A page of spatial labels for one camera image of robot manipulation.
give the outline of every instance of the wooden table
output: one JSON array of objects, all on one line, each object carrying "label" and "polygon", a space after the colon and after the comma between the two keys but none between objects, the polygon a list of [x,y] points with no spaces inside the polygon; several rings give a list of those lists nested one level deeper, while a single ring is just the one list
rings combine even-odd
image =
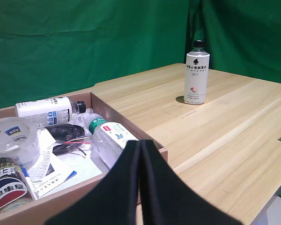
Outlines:
[{"label": "wooden table", "polygon": [[174,64],[88,90],[163,144],[199,195],[255,222],[281,187],[281,84],[209,70],[206,103],[194,106],[183,102],[184,75]]}]

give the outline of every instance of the white bottle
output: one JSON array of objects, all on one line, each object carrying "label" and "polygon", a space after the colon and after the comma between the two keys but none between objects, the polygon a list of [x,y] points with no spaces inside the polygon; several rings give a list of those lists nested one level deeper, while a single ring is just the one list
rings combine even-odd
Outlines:
[{"label": "white bottle", "polygon": [[122,124],[106,122],[99,114],[93,113],[84,118],[85,127],[93,135],[98,155],[108,168],[112,168],[126,146],[127,141],[138,139]]},{"label": "white bottle", "polygon": [[15,104],[15,114],[32,121],[37,128],[67,123],[73,113],[84,113],[85,103],[71,102],[67,97],[43,99]]},{"label": "white bottle", "polygon": [[194,49],[186,55],[184,101],[200,105],[206,99],[209,56],[204,50],[204,41],[195,41]]}]

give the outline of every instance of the black bottle cap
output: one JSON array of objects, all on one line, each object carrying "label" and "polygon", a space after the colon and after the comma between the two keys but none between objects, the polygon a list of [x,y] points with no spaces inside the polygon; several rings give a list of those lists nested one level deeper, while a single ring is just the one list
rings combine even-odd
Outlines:
[{"label": "black bottle cap", "polygon": [[204,41],[203,40],[194,41],[193,46],[196,48],[202,48],[202,47],[204,47]]},{"label": "black bottle cap", "polygon": [[84,101],[78,101],[77,104],[75,104],[76,112],[77,113],[85,113],[86,111],[86,105]]}]

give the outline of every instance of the green curtain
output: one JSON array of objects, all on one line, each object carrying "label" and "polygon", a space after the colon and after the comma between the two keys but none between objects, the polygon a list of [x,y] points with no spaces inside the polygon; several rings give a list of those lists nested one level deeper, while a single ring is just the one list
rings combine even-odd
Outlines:
[{"label": "green curtain", "polygon": [[189,13],[211,68],[281,83],[281,0],[191,0]]},{"label": "green curtain", "polygon": [[0,108],[183,62],[188,5],[0,1]]}]

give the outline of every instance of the white bottle label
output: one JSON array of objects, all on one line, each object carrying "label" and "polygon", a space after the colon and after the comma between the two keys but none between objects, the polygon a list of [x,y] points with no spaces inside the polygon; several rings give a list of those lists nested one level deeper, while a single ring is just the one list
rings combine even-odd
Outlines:
[{"label": "white bottle label", "polygon": [[104,123],[101,127],[103,130],[115,143],[117,143],[121,149],[117,152],[118,155],[123,151],[125,148],[127,141],[129,140],[136,140],[138,139],[131,134],[122,124],[115,123],[115,122],[107,122]]},{"label": "white bottle label", "polygon": [[205,102],[208,77],[209,54],[186,56],[184,101],[199,105]]},{"label": "white bottle label", "polygon": [[16,104],[19,117],[32,121],[37,128],[70,121],[72,108],[68,98],[50,98]]}]

